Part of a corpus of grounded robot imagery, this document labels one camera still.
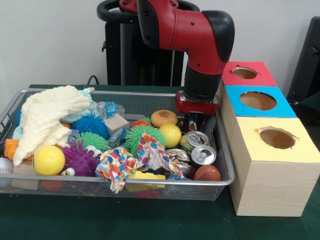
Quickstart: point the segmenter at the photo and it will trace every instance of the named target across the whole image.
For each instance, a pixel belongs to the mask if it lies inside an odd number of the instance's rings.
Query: white wall
[[[14,0],[0,3],[0,112],[30,84],[107,83],[102,0]]]
[[[287,94],[319,0],[189,0],[235,22],[232,61],[264,61]],[[15,0],[0,4],[0,111],[29,84],[107,83],[102,0]]]

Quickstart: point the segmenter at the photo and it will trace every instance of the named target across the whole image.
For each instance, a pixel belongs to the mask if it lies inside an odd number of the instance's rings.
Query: orange block
[[[71,128],[71,125],[69,123],[66,123],[66,122],[62,122],[61,123],[63,126],[65,126],[66,128],[70,129]]]
[[[6,139],[4,144],[4,156],[10,159],[11,161],[14,159],[15,152],[18,148],[19,140],[18,139]],[[28,161],[32,161],[34,158],[33,155],[26,158]]]

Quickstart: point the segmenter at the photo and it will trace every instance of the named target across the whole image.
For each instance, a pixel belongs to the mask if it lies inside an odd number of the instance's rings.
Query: plastic water bottle
[[[89,106],[88,110],[91,113],[95,113],[96,117],[101,116],[100,112],[98,111],[98,104],[95,101],[90,102],[90,106]]]
[[[100,101],[97,103],[96,109],[105,119],[111,117],[115,113],[122,117],[125,114],[125,108],[119,104],[116,104],[114,101]]]

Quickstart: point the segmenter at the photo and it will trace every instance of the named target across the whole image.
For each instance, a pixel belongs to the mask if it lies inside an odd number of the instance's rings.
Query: green spiky ball
[[[92,132],[82,132],[78,133],[71,139],[71,142],[76,140],[77,143],[81,142],[83,139],[83,148],[88,146],[94,146],[96,149],[99,149],[101,152],[104,152],[109,144],[102,136]]]
[[[159,131],[159,129],[153,126],[146,126],[146,125],[138,125],[131,128],[125,136],[125,148],[129,150],[129,152],[136,157],[137,156],[137,149],[140,142],[141,135],[146,132],[150,136],[154,137],[163,147],[166,146],[165,137]]]

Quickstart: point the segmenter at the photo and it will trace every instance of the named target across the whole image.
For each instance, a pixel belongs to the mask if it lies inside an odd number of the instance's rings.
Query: stacked boxes
[[[229,62],[218,96],[236,172],[236,214],[301,216],[320,174],[320,153],[266,65]]]

